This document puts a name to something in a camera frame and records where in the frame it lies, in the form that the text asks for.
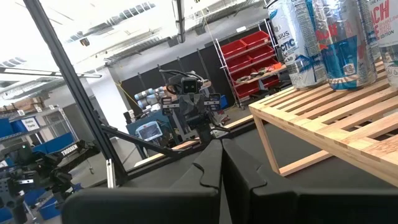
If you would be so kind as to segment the blue silver Red Bull can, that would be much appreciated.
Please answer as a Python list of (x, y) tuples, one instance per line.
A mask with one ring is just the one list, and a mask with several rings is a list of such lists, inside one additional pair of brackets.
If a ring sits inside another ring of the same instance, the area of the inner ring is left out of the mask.
[(356, 90), (376, 81), (359, 0), (312, 0), (315, 35), (327, 81), (335, 91)]

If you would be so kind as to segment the blue storage bin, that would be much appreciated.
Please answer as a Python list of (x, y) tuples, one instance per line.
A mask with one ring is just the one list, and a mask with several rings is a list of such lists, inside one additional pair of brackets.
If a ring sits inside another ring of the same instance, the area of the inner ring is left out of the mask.
[(0, 118), (0, 138), (14, 134), (14, 130), (8, 118)]
[(75, 139), (73, 138), (72, 133), (66, 133), (66, 134), (63, 134), (63, 135), (61, 135), (57, 138), (54, 138), (50, 141), (47, 141), (44, 144), (44, 148), (46, 150), (46, 153), (49, 154), (49, 153), (59, 151), (74, 142), (75, 142)]

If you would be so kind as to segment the red bin storage rack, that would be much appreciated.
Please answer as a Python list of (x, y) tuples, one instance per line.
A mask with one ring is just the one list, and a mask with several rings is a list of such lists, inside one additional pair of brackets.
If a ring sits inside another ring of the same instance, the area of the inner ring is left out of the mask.
[(259, 30), (227, 44), (216, 40), (215, 47), (221, 69), (240, 108), (278, 89), (279, 74), (285, 65), (277, 60), (269, 34)]

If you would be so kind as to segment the wooden slatted shelf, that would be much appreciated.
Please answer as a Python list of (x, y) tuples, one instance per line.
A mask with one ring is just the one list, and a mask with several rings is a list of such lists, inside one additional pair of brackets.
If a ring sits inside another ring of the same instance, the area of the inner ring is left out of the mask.
[[(360, 90), (290, 87), (249, 105), (274, 172), (288, 176), (336, 156), (398, 187), (398, 90), (389, 85), (383, 62), (375, 66), (376, 82)], [(320, 151), (280, 167), (264, 122)]]

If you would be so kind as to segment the Celsius Arctic Vibe can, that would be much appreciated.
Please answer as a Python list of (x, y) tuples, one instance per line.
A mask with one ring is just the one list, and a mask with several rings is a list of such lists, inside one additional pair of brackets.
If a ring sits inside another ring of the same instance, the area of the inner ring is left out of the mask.
[(296, 89), (312, 88), (326, 82), (311, 2), (276, 0), (268, 7), (277, 43)]

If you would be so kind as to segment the ceiling light strip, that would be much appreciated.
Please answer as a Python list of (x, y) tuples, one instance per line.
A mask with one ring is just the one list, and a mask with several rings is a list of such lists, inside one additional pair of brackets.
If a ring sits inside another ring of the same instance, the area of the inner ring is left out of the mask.
[[(29, 69), (21, 69), (21, 68), (6, 68), (0, 67), (1, 74), (10, 74), (10, 75), (35, 75), (35, 76), (44, 76), (44, 77), (61, 77), (61, 72), (51, 72), (51, 71), (43, 71), (43, 70), (29, 70)], [(78, 77), (83, 78), (101, 78), (102, 75), (98, 74), (90, 74), (90, 73), (77, 73)]]

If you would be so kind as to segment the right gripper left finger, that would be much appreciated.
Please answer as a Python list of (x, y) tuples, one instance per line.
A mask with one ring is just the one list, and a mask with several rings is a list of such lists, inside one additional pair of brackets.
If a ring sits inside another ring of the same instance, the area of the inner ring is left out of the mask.
[(213, 140), (168, 188), (81, 190), (62, 209), (62, 224), (219, 224), (223, 145)]

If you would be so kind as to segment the dark can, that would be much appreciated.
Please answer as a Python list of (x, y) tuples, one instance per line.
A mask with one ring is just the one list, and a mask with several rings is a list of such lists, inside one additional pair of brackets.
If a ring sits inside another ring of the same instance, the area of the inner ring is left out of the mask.
[(367, 0), (389, 84), (398, 89), (398, 0)]

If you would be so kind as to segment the teach pendant screen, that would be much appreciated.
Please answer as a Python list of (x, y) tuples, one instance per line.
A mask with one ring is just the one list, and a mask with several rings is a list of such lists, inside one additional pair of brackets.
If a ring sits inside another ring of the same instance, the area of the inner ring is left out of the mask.
[(163, 132), (156, 121), (151, 121), (136, 129), (136, 134), (139, 138), (145, 141), (151, 141), (163, 135)]

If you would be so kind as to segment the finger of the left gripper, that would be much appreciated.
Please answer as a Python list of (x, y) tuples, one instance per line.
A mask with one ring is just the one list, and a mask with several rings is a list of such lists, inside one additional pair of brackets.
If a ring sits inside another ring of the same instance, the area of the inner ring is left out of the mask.
[(194, 110), (193, 110), (193, 121), (194, 122), (200, 122), (201, 120), (204, 119), (204, 110), (205, 110), (205, 104), (204, 104), (204, 97), (202, 96), (194, 96), (193, 97), (193, 103), (194, 103)]
[(192, 112), (192, 99), (190, 96), (180, 96), (179, 97), (180, 114), (184, 117), (187, 122), (190, 113)]

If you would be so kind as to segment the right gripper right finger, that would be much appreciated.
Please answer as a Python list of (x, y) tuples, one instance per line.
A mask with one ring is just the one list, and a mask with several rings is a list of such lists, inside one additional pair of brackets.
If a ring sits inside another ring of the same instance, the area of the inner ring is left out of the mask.
[(233, 224), (398, 224), (398, 190), (299, 187), (230, 139), (223, 182)]

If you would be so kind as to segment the black aluminium rig frame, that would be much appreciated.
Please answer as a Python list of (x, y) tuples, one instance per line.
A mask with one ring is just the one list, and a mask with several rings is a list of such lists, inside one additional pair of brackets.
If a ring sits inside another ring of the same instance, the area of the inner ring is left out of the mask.
[(23, 2), (35, 22), (43, 40), (48, 45), (52, 57), (57, 64), (75, 103), (83, 114), (85, 122), (97, 140), (99, 149), (103, 153), (104, 158), (107, 160), (110, 159), (113, 162), (113, 179), (117, 184), (124, 184), (133, 178), (144, 175), (152, 170), (158, 169), (201, 150), (200, 145), (193, 141), (191, 146), (184, 146), (177, 150), (170, 149), (166, 152), (162, 152), (160, 157), (146, 163), (141, 172), (136, 173), (133, 170), (127, 172), (109, 138), (110, 136), (116, 136), (125, 141), (133, 141), (133, 138), (131, 138), (127, 133), (125, 121), (121, 114), (126, 107), (121, 99), (119, 91), (116, 89), (116, 85), (105, 85), (105, 89), (109, 91), (110, 96), (115, 97), (115, 100), (112, 100), (109, 103), (105, 102), (105, 100), (108, 99), (107, 94), (100, 93), (100, 89), (97, 87), (92, 88), (92, 91), (103, 110), (105, 118), (108, 121), (108, 125), (105, 125), (100, 121), (99, 116), (90, 101), (90, 97), (75, 72), (75, 69), (59, 41), (40, 1), (23, 0)]

